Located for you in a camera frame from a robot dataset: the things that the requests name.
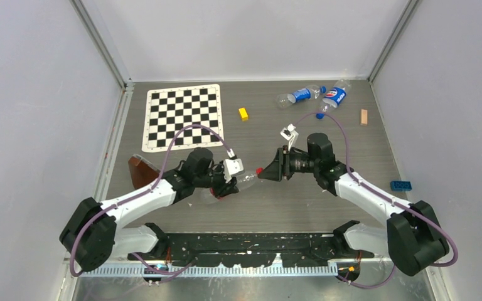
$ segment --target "lego brick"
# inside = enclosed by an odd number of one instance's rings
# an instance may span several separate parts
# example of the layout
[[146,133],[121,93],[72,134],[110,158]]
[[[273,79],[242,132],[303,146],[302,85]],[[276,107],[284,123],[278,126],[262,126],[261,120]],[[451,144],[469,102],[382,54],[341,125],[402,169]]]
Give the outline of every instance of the lego brick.
[[245,108],[239,109],[239,116],[241,116],[241,120],[247,121],[249,119],[249,114]]
[[411,182],[409,181],[391,181],[392,191],[410,191]]
[[368,123],[368,111],[361,109],[361,125],[367,125]]

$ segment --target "white wall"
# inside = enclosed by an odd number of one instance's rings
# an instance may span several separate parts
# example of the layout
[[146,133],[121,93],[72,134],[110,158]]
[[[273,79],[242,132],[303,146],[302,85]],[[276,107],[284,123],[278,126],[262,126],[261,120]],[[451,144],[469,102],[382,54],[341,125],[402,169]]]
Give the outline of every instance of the white wall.
[[68,1],[0,0],[0,301],[55,300],[119,95]]
[[407,0],[87,2],[142,82],[366,78]]
[[413,200],[459,247],[453,300],[482,300],[482,1],[423,1],[374,87]]

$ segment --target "yellow block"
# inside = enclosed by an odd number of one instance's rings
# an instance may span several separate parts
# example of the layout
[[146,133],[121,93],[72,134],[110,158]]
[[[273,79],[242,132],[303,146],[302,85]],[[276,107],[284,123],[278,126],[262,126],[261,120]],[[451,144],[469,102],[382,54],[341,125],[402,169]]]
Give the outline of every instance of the yellow block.
[[247,121],[249,119],[249,114],[245,108],[239,109],[239,116],[241,116],[241,120]]

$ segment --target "gray tabletop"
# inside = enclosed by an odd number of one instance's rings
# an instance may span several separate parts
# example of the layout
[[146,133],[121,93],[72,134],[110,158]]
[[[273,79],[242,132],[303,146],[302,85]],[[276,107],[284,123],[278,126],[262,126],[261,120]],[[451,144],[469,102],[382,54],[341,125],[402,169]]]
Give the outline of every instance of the gray tabletop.
[[[144,153],[141,137],[148,90],[206,85],[210,83],[137,83],[124,126],[108,198],[133,190],[127,161],[140,154],[160,166],[164,152]],[[317,102],[297,103],[279,110],[274,99],[309,84],[332,86],[334,82],[219,82],[222,95],[224,136],[244,163],[245,170],[265,167],[274,158],[276,149],[285,144],[279,131],[313,112]],[[245,107],[248,121],[241,121],[238,109]],[[368,125],[360,125],[360,110],[368,110]],[[367,81],[352,82],[352,90],[333,115],[343,124],[350,140],[350,166],[374,185],[390,191],[389,183],[399,179],[387,136]],[[296,147],[306,149],[306,138],[314,132],[328,135],[338,160],[345,160],[345,143],[337,126],[330,119],[308,117],[297,131]],[[211,147],[216,161],[227,157],[223,147]],[[172,151],[168,168],[186,159],[190,150]],[[312,175],[296,174],[290,181],[260,181],[250,189],[230,195],[219,203],[205,205],[196,193],[181,202],[143,216],[131,225],[153,222],[166,232],[281,232],[331,231],[343,223],[357,219],[369,225],[379,225],[371,216],[354,204],[323,192]]]

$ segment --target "white bracket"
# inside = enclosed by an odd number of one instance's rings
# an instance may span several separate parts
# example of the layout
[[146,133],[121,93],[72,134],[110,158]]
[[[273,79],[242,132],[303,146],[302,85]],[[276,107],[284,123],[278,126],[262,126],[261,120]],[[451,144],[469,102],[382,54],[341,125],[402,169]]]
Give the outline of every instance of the white bracket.
[[226,153],[228,154],[228,158],[235,157],[235,153],[233,152],[233,149],[228,149]]
[[294,129],[296,129],[296,127],[293,124],[289,124],[280,131],[280,135],[287,140],[288,151],[291,150],[291,147],[294,147],[298,139],[298,133]]
[[354,250],[365,250],[390,258],[387,229],[355,224],[345,231],[345,240],[348,246]]
[[224,166],[226,182],[230,182],[233,177],[237,177],[245,172],[243,162],[239,158],[224,160]]
[[156,233],[147,226],[124,228],[119,230],[114,238],[114,247],[110,257],[126,257],[129,253],[134,252],[149,253],[157,242]]

